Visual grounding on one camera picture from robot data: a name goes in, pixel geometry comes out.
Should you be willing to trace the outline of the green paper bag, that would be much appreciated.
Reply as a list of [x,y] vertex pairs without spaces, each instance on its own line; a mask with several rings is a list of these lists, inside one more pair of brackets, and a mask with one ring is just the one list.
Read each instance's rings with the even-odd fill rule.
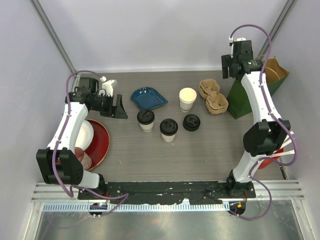
[[[265,67],[266,82],[271,96],[275,94],[290,72],[281,67],[274,55],[267,60]],[[226,98],[228,111],[235,118],[241,118],[252,112],[248,95],[239,80],[235,80]]]

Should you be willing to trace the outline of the white paper cup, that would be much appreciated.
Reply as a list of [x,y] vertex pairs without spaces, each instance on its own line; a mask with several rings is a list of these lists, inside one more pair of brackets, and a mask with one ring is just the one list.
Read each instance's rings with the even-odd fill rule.
[[165,134],[165,133],[161,133],[162,139],[167,142],[170,143],[174,140],[176,133],[175,134]]
[[154,122],[151,122],[149,124],[139,123],[139,125],[144,132],[150,132],[154,127]]

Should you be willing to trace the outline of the stack of white paper cups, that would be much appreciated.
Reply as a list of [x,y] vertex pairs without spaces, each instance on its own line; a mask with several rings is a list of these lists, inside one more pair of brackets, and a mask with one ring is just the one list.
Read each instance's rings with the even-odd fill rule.
[[182,112],[189,112],[197,98],[197,92],[190,87],[185,87],[179,92],[179,105]]

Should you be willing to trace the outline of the stack of black lids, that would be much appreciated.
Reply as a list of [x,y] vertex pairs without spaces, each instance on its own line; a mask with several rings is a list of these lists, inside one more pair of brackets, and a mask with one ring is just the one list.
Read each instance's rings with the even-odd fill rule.
[[201,125],[200,118],[195,114],[188,114],[183,119],[182,125],[185,130],[189,132],[194,132],[199,129]]

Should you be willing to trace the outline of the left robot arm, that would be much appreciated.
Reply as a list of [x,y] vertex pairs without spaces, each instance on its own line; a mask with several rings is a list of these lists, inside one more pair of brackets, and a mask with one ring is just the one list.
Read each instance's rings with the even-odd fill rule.
[[45,149],[36,153],[42,178],[46,184],[59,185],[70,197],[71,188],[88,191],[100,200],[107,192],[104,177],[83,168],[75,155],[76,140],[81,126],[90,111],[97,111],[103,117],[127,119],[122,95],[114,96],[116,80],[100,77],[102,93],[89,88],[85,91],[66,91],[64,112],[57,131]]

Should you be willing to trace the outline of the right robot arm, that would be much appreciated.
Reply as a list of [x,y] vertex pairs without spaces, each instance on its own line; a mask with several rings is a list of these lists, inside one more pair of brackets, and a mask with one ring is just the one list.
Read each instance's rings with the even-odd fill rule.
[[239,198],[252,187],[252,176],[263,160],[278,151],[291,128],[282,120],[268,90],[261,60],[255,60],[251,40],[229,39],[231,53],[221,57],[222,77],[233,78],[244,88],[253,113],[253,126],[243,136],[244,153],[230,172],[223,190]]

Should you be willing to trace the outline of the blue ceramic dish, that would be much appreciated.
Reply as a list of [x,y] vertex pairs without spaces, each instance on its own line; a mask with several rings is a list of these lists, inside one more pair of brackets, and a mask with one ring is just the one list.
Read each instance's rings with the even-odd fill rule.
[[140,110],[153,110],[168,103],[168,100],[153,87],[141,87],[135,90],[131,94],[130,100]]

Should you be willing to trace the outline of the white bowl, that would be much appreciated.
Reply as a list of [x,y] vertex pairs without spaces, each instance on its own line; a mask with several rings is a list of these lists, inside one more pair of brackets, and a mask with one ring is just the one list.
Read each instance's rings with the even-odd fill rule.
[[86,150],[90,146],[93,137],[94,128],[92,124],[88,120],[84,120],[80,127],[80,131],[75,142],[75,147]]

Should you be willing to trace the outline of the red plate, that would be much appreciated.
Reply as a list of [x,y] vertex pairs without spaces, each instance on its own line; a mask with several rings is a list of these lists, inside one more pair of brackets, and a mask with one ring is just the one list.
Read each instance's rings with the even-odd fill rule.
[[106,157],[110,148],[110,136],[108,130],[100,122],[86,119],[93,127],[93,139],[84,152],[91,158],[89,171],[97,167]]

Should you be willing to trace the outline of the stack of cardboard cup carriers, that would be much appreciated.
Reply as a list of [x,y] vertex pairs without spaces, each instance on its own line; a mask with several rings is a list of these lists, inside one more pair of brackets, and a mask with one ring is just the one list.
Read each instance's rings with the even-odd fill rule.
[[227,111],[229,102],[220,93],[220,86],[214,79],[204,79],[198,85],[198,91],[205,99],[205,106],[212,115],[223,114]]

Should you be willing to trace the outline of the pink patterned cup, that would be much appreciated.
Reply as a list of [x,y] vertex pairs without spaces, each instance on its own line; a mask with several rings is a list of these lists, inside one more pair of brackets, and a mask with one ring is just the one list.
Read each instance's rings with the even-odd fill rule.
[[80,147],[74,149],[74,154],[81,163],[84,170],[89,170],[92,166],[92,159],[90,156]]

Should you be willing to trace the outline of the paper wrapped straw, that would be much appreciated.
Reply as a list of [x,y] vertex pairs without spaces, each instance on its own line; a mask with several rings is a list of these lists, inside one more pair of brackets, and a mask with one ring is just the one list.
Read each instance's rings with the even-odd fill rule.
[[290,138],[289,135],[287,135],[284,139],[284,142],[283,144],[281,145],[281,149],[283,149],[284,147],[286,147],[287,145],[291,144],[292,143],[292,140]]
[[277,151],[276,153],[270,155],[269,157],[270,158],[279,158],[279,157],[282,157],[282,156],[286,156],[286,155],[294,155],[295,154],[295,151],[294,150],[289,150],[289,151]]

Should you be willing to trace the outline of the red cup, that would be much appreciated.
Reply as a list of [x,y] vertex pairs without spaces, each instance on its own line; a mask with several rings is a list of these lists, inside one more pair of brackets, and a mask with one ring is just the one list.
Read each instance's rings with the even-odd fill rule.
[[[275,154],[279,154],[279,153],[283,153],[284,149],[281,148],[278,151],[275,152]],[[267,167],[268,165],[270,165],[273,161],[270,159],[265,159],[263,160],[263,162],[260,164],[260,166],[258,167],[258,169],[264,169],[265,167]]]

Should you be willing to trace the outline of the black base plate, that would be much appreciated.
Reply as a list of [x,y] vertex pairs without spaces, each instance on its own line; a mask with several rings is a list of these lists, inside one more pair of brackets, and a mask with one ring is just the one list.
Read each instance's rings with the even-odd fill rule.
[[100,194],[128,194],[129,205],[173,205],[188,199],[191,205],[218,204],[222,199],[254,199],[254,185],[219,181],[108,182]]

